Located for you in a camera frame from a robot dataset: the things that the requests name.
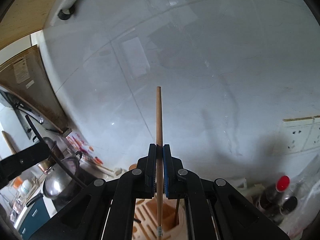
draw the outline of copper pot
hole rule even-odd
[[[62,152],[60,151],[59,147],[57,146],[57,142],[53,141],[49,137],[44,137],[43,140],[49,146],[51,152],[54,155],[56,155],[59,158],[59,160],[64,159]],[[47,174],[48,171],[50,170],[50,168],[52,166],[54,166],[55,164],[56,164],[55,160],[51,156],[49,156],[47,159],[39,162],[37,165],[43,173]]]

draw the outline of cooking pot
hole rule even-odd
[[[80,175],[80,164],[76,157],[63,159],[62,164],[72,172],[77,178]],[[81,187],[59,166],[55,164],[49,171],[42,186],[42,192],[31,198],[26,207],[32,205],[36,200],[43,196],[52,200],[60,198],[64,201],[70,201],[81,190]]]
[[[51,138],[49,137],[44,137],[43,140],[45,141],[45,143],[49,146],[51,152],[56,155],[59,160],[62,160],[64,158],[62,152],[60,151],[59,147],[57,146],[57,142],[53,141]],[[47,159],[39,162],[37,164],[37,166],[41,169],[41,171],[45,174],[48,174],[49,169],[55,165],[55,160],[49,156]]]

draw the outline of wall outlet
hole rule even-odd
[[[303,148],[303,150],[311,150],[314,148],[320,147],[320,118],[315,117],[314,123],[312,125],[312,129],[310,135],[307,139],[307,142]]]
[[[312,125],[312,117],[284,120],[276,138],[273,153],[278,155],[301,152],[307,142]]]

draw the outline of pot handle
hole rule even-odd
[[[36,202],[39,198],[43,198],[43,194],[39,193],[37,195],[35,195],[33,198],[31,198],[27,203],[26,203],[26,207],[30,207],[34,202]]]

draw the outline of wooden cabinet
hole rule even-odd
[[[60,134],[68,131],[67,116],[52,90],[37,46],[0,65],[0,89],[44,117],[45,129]]]
[[[42,30],[55,0],[14,0],[0,22],[0,49]]]

